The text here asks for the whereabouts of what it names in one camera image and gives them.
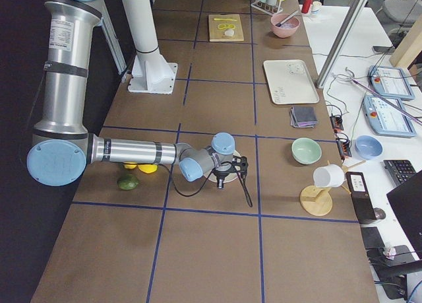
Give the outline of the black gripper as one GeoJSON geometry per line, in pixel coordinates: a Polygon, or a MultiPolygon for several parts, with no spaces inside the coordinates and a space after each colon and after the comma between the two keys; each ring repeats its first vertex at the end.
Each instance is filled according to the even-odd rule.
{"type": "Polygon", "coordinates": [[[233,173],[231,172],[231,168],[228,168],[227,170],[214,169],[212,171],[212,181],[217,183],[218,189],[223,189],[225,183],[233,181],[233,173]]]}

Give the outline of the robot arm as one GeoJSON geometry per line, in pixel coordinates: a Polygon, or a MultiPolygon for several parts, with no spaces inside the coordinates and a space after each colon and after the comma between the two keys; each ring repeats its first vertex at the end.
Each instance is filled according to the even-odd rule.
{"type": "Polygon", "coordinates": [[[119,70],[125,60],[104,0],[45,0],[51,13],[48,59],[44,65],[42,119],[34,126],[26,165],[38,182],[61,186],[75,181],[87,164],[176,164],[192,182],[214,175],[222,187],[235,169],[235,141],[216,134],[209,146],[196,150],[186,143],[97,137],[83,126],[84,100],[94,27],[101,26],[119,70]]]}

